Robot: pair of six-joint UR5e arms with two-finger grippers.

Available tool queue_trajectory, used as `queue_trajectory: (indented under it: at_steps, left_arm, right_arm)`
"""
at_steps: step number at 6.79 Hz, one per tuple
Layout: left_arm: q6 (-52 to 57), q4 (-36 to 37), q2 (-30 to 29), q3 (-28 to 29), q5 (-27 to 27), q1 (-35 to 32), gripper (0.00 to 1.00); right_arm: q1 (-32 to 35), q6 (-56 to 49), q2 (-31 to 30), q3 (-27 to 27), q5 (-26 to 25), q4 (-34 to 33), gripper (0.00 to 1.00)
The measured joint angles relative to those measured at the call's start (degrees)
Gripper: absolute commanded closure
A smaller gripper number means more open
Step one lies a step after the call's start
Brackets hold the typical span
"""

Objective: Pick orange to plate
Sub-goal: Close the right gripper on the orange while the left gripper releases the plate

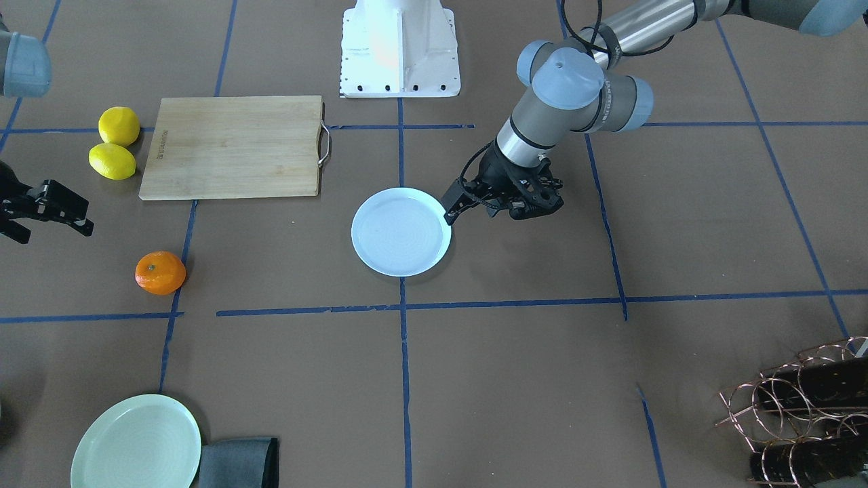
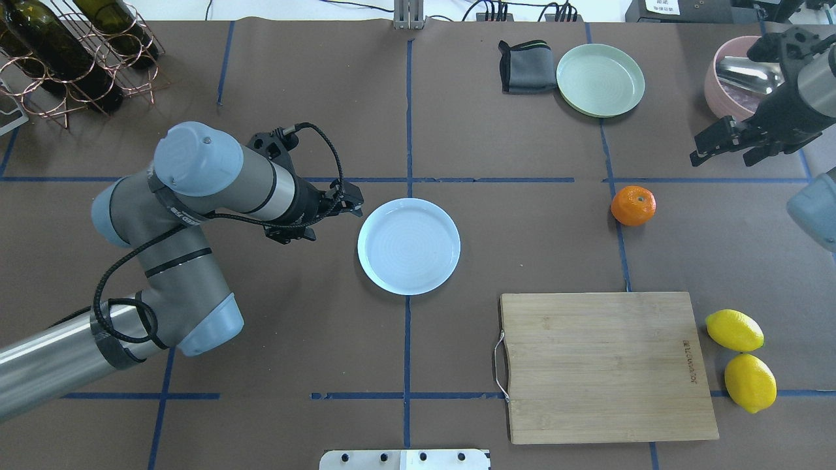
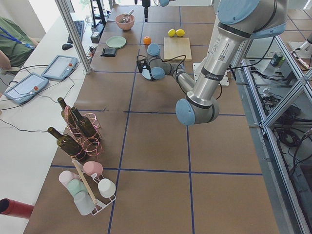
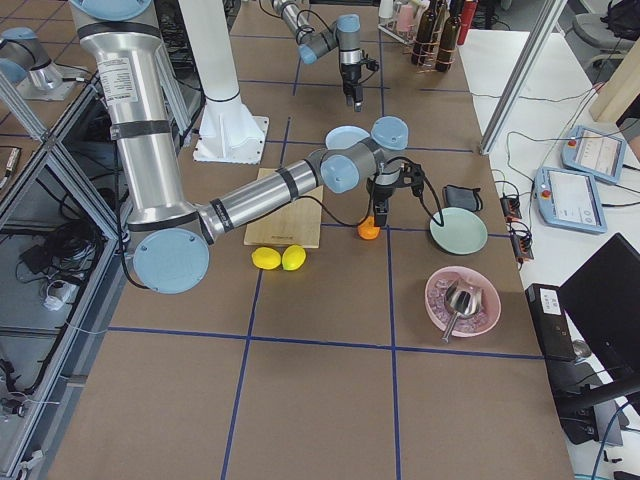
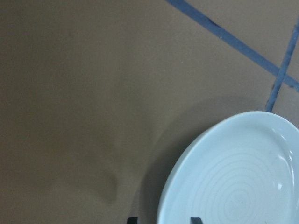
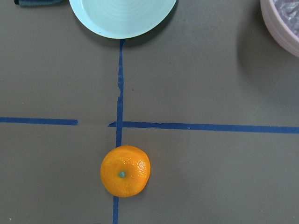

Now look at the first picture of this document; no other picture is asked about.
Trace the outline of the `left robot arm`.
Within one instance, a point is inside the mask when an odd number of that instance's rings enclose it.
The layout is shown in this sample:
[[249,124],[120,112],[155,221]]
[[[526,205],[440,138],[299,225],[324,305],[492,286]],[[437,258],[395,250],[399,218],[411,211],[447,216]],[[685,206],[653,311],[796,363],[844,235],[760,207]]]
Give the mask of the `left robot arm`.
[[834,36],[866,15],[865,1],[639,1],[610,18],[598,16],[562,41],[533,41],[517,60],[525,86],[499,133],[475,154],[477,176],[461,172],[442,198],[444,222],[474,207],[513,220],[555,213],[562,182],[549,155],[569,133],[624,132],[641,127],[654,108],[653,89],[616,67],[659,52],[676,34],[728,14],[802,34]]

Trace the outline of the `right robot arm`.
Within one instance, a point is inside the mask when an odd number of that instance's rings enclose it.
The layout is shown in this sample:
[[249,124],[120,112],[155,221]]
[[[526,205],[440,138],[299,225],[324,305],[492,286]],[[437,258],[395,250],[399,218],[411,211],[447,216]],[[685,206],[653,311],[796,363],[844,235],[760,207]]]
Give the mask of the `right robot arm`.
[[[1,41],[2,96],[44,96],[52,84],[52,62],[43,41],[10,31],[6,25],[2,26]],[[19,219],[57,222],[90,236],[94,225],[86,217],[88,209],[89,201],[57,180],[30,186],[2,163],[1,234],[10,240],[19,244],[30,241],[31,230]]]

